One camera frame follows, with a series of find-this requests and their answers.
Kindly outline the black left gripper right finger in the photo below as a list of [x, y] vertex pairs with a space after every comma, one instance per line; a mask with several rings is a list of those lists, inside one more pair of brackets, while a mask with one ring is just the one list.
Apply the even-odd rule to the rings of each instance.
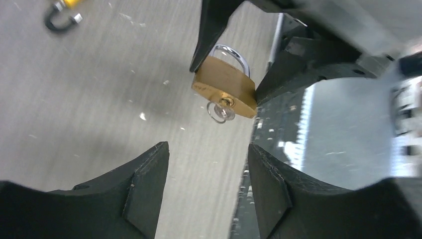
[[349, 190], [317, 180], [250, 144], [263, 239], [419, 239], [422, 180], [389, 177]]

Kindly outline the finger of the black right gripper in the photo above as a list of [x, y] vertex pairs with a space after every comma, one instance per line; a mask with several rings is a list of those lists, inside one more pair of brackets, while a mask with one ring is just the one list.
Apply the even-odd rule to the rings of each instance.
[[231, 15], [244, 0], [203, 0], [198, 42], [190, 65], [197, 72], [227, 28]]
[[263, 104], [324, 80], [375, 79], [392, 62], [391, 55], [370, 56], [339, 39], [283, 34], [274, 39], [267, 73], [256, 89], [256, 101]]

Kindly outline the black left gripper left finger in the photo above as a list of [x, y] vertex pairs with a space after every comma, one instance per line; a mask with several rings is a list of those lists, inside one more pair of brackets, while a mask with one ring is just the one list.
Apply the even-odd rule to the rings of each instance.
[[169, 166], [169, 144], [71, 190], [0, 183], [3, 239], [152, 239]]

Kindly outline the brass padlock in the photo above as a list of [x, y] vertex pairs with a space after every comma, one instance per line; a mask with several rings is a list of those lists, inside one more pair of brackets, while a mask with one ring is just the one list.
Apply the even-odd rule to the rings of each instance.
[[[241, 70], [233, 65], [214, 57], [214, 52], [220, 51], [233, 57], [242, 67]], [[215, 45], [203, 64], [194, 75], [192, 89], [209, 101], [219, 102], [220, 99], [230, 97], [235, 104], [232, 107], [236, 115], [252, 119], [257, 114], [255, 83], [250, 78], [250, 68], [245, 58], [233, 48]]]

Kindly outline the small silver key with ring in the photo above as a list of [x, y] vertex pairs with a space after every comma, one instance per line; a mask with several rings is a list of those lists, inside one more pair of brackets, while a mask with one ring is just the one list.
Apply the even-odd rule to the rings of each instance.
[[[232, 108], [234, 104], [235, 104], [234, 99], [230, 97], [225, 97], [225, 98], [220, 99], [219, 102], [209, 101], [207, 103], [206, 110], [214, 122], [218, 124], [223, 124], [227, 121], [231, 121], [235, 119], [236, 113]], [[217, 116], [217, 118], [215, 118], [211, 113], [211, 110], [210, 110], [211, 105], [214, 105], [213, 111], [214, 111], [214, 114]]]

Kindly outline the yellow small padlock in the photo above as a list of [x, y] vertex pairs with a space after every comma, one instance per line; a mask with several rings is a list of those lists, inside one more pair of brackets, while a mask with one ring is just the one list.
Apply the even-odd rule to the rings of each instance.
[[80, 2], [82, 0], [56, 0], [44, 15], [45, 27], [55, 34], [64, 34], [77, 27], [83, 20], [82, 15], [74, 11]]

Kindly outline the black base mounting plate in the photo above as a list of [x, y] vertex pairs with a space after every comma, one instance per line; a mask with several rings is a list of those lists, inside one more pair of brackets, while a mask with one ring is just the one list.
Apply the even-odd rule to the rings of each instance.
[[[275, 63], [276, 57], [286, 47], [288, 33], [304, 29], [287, 14], [278, 15], [268, 66]], [[291, 166], [302, 167], [303, 163], [297, 140], [305, 92], [305, 89], [299, 89], [283, 93], [260, 106], [251, 137], [251, 143]], [[253, 163], [246, 161], [229, 233], [231, 239], [260, 238], [250, 176], [252, 168]]]

